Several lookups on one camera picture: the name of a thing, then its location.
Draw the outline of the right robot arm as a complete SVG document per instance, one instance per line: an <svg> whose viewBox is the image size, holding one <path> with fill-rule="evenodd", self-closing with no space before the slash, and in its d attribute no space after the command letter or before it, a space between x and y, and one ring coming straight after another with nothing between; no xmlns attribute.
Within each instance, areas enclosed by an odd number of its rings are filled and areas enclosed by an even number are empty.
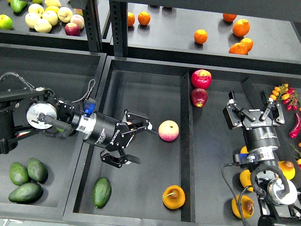
<svg viewBox="0 0 301 226"><path fill-rule="evenodd" d="M233 165L248 169L260 207L260 226L298 226L301 209L295 206L300 192L280 169L274 152L280 143L275 128L285 120L280 104L261 93L262 109L247 110L238 105L233 91L223 114L229 129L241 128L247 153L233 155Z"/></svg>

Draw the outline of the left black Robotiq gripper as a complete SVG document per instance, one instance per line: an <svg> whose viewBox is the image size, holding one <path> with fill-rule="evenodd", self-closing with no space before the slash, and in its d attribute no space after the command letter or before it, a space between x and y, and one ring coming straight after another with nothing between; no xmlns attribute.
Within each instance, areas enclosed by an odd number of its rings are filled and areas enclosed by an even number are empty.
<svg viewBox="0 0 301 226"><path fill-rule="evenodd" d="M105 150L100 153L101 161L116 168L132 162L141 163L138 157L126 154L124 148L137 133L152 130L152 124L147 116L131 113L128 109L124 110L122 121L102 113L92 113L84 127L83 140L90 145L104 148ZM116 150L120 157L109 154Z"/></svg>

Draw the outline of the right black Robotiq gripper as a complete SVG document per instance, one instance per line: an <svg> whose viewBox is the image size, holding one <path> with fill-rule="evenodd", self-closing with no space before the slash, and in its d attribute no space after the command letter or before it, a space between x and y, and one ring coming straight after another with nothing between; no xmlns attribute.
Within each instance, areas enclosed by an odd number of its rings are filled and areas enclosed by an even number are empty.
<svg viewBox="0 0 301 226"><path fill-rule="evenodd" d="M226 105L227 121L242 121L243 135L248 151L262 151L271 149L275 151L280 143L274 126L285 123L282 106L268 96L263 90L260 93L263 110L247 110L240 106L234 91L230 91L229 101Z"/></svg>

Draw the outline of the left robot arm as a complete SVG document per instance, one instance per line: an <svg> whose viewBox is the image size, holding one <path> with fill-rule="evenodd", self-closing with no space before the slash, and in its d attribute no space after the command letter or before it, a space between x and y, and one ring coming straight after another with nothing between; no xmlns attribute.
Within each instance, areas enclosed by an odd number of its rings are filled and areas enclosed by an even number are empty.
<svg viewBox="0 0 301 226"><path fill-rule="evenodd" d="M34 87L14 72L2 74L0 80L8 76L18 78L25 88L0 94L1 153L8 153L19 140L39 132L48 137L66 138L78 131L83 134L84 142L103 148L101 161L116 168L140 163L138 157L126 154L124 149L137 133L152 130L149 118L126 109L119 121L94 111L96 100L89 97L96 84L94 79L89 81L82 98L68 102L57 98L51 89Z"/></svg>

